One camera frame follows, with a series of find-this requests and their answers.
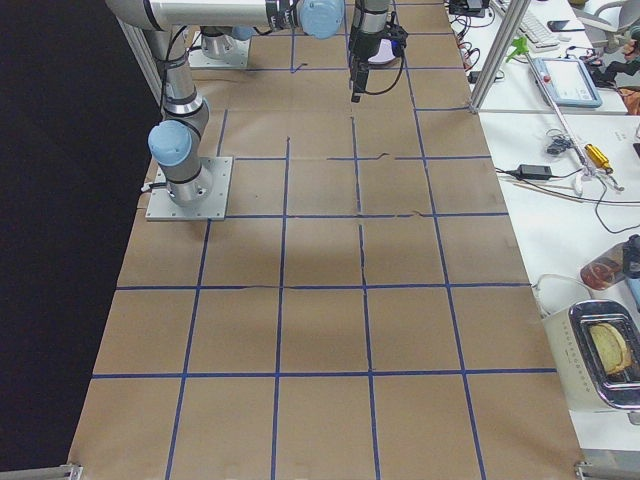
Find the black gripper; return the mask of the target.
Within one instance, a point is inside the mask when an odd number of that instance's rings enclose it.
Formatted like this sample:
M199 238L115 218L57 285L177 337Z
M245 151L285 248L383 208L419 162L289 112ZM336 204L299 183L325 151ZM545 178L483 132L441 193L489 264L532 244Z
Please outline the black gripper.
M373 56L373 36L353 34L349 40L349 69L352 86L351 102L359 103L366 90L369 59Z

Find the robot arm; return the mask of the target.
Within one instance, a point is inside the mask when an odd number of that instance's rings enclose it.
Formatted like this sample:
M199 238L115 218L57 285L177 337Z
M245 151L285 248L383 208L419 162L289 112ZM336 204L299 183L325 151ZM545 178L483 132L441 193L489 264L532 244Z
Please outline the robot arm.
M335 35L345 13L343 1L109 1L125 23L142 30L169 32L176 26L300 28L316 39ZM367 95L370 58L390 40L398 25L388 1L357 1L349 36L351 101Z
M151 129L148 146L171 199L179 205L194 204L206 197L212 184L198 156L209 106L192 78L184 29L143 34L161 80L162 121Z

